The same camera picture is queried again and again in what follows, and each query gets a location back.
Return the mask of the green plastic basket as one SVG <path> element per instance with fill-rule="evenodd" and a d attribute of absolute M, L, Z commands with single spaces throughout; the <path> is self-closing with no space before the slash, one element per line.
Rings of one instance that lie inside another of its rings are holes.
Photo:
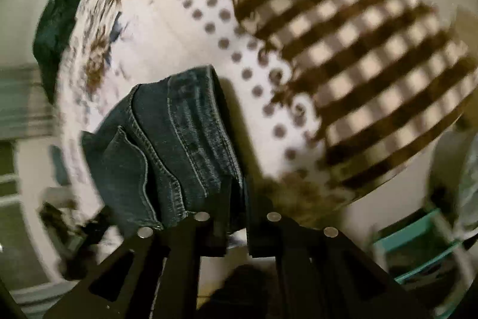
<path fill-rule="evenodd" d="M 466 287 L 471 287 L 475 278 L 468 253 L 437 208 L 421 208 L 376 231 L 371 252 L 375 262 L 400 284 L 448 256 L 453 257 Z"/>

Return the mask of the dark denim jeans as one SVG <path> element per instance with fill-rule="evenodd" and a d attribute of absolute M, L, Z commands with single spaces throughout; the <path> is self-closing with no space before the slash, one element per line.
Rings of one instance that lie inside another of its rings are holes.
<path fill-rule="evenodd" d="M 204 65 L 134 86 L 81 145 L 123 237 L 171 228 L 220 194 L 244 164 L 215 69 Z"/>

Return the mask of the floral bed blanket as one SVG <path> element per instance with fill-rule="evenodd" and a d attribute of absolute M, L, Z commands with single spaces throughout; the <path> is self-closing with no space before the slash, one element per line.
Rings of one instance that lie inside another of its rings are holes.
<path fill-rule="evenodd" d="M 81 0 L 57 107 L 83 214 L 105 204 L 82 133 L 134 86 L 204 65 L 245 184 L 305 226 L 396 176 L 477 87 L 475 62 L 426 0 Z"/>

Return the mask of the dark green quilt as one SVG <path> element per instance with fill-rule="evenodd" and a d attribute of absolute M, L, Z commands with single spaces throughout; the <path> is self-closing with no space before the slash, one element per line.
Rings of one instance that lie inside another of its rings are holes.
<path fill-rule="evenodd" d="M 48 0 L 36 27 L 32 52 L 49 104 L 54 104 L 62 54 L 69 45 L 81 0 Z"/>

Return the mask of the grey plaid curtain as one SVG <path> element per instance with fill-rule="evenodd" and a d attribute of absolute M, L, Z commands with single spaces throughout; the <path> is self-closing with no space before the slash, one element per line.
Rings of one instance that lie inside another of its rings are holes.
<path fill-rule="evenodd" d="M 54 134 L 53 106 L 49 104 L 36 66 L 1 69 L 0 82 L 2 141 Z"/>

